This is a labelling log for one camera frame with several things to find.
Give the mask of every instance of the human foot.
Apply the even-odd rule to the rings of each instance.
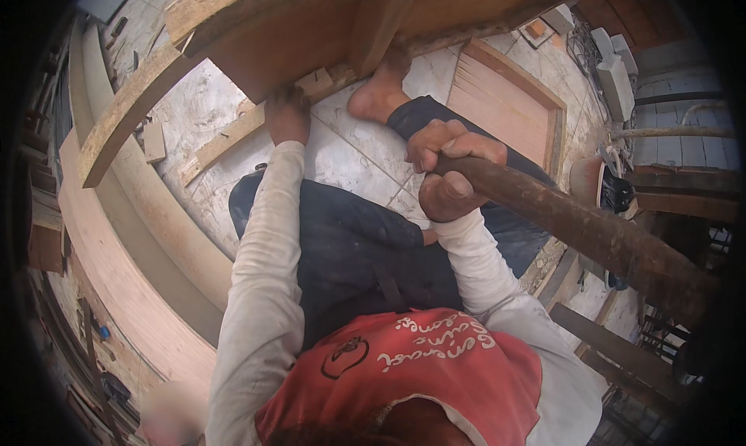
[[[289,85],[275,90],[264,105],[264,124],[275,146],[288,140],[308,143],[311,103],[303,89]]]
[[[350,115],[386,124],[396,108],[410,101],[401,89],[401,81],[410,71],[411,63],[405,52],[389,48],[373,77],[355,90],[347,102]]]

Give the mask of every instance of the wooden handle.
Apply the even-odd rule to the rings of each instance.
[[[459,171],[476,192],[626,277],[632,288],[688,329],[704,314],[717,281],[633,223],[490,161],[441,155],[434,172],[448,171]]]

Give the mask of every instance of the white long-sleeve shirt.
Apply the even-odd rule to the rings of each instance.
[[[280,388],[302,346],[296,272],[304,151],[301,143],[280,143],[256,191],[233,267],[210,386],[206,433],[212,445],[260,443],[254,414]],[[526,444],[587,443],[601,418],[601,393],[542,304],[521,290],[479,209],[434,229],[466,311],[486,329],[523,340],[540,358],[539,421]]]

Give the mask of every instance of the right hand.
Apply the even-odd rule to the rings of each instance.
[[[264,124],[275,146],[288,140],[308,143],[311,103],[303,89],[286,85],[272,92],[264,104]]]
[[[407,157],[413,160],[417,172],[434,169],[438,153],[449,158],[473,156],[500,165],[507,161],[507,147],[504,143],[468,132],[456,120],[432,121],[412,136],[407,144]],[[449,171],[442,177],[429,173],[419,190],[422,211],[435,222],[449,222],[466,216],[487,200],[476,194],[471,183],[457,171]]]

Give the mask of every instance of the person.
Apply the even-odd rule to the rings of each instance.
[[[406,160],[475,156],[554,185],[430,97],[410,100],[390,49],[351,115],[407,140]],[[601,417],[590,370],[518,284],[548,234],[429,173],[432,229],[303,180],[310,107],[266,104],[275,150],[229,199],[241,237],[210,387],[209,444],[585,444]]]

